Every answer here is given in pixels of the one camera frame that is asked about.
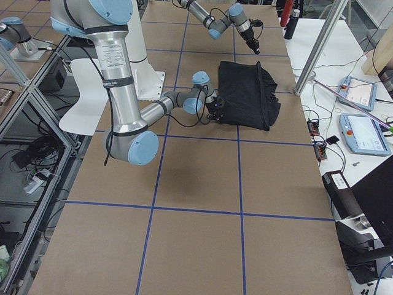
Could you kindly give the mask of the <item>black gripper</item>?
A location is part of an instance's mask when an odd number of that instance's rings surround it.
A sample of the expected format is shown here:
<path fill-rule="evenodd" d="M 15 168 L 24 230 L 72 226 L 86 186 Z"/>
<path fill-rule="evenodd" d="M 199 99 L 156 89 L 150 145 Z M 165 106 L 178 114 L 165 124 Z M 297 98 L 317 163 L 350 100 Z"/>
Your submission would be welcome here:
<path fill-rule="evenodd" d="M 225 100 L 220 96 L 215 96 L 212 101 L 204 104 L 208 109 L 206 118 L 212 121 L 224 122 Z"/>
<path fill-rule="evenodd" d="M 256 54 L 260 54 L 259 43 L 258 40 L 254 37 L 254 31 L 252 27 L 249 27 L 245 31 L 241 33 L 242 38 L 245 40 L 246 45 L 250 46 L 252 51 Z"/>

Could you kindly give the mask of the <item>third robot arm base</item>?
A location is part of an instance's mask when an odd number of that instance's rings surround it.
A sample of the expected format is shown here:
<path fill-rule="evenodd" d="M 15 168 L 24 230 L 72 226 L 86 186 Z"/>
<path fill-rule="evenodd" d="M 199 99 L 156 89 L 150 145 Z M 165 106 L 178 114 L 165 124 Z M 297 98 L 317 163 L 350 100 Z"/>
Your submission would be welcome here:
<path fill-rule="evenodd" d="M 1 19 L 1 45 L 16 61 L 37 62 L 45 53 L 45 49 L 39 50 L 37 42 L 18 17 Z"/>

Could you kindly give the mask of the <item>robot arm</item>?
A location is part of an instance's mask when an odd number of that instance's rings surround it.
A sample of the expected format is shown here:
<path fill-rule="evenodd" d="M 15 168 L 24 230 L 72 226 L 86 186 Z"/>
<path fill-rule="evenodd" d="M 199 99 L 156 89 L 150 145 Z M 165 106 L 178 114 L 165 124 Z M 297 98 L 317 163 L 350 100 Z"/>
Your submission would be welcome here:
<path fill-rule="evenodd" d="M 144 109 L 138 105 L 126 46 L 128 22 L 135 11 L 131 1 L 52 1 L 53 28 L 94 43 L 95 64 L 111 108 L 111 128 L 104 146 L 107 157 L 146 165 L 157 154 L 158 136 L 149 127 L 174 108 L 198 114 L 217 106 L 217 94 L 204 71 L 192 77 L 189 92 L 168 92 Z"/>
<path fill-rule="evenodd" d="M 260 53 L 258 37 L 254 36 L 254 27 L 262 27 L 261 20 L 248 18 L 240 3 L 235 3 L 225 12 L 213 7 L 209 12 L 196 1 L 177 1 L 179 7 L 187 9 L 208 30 L 213 39 L 220 38 L 231 26 L 234 26 L 245 41 L 246 45 L 255 53 Z"/>

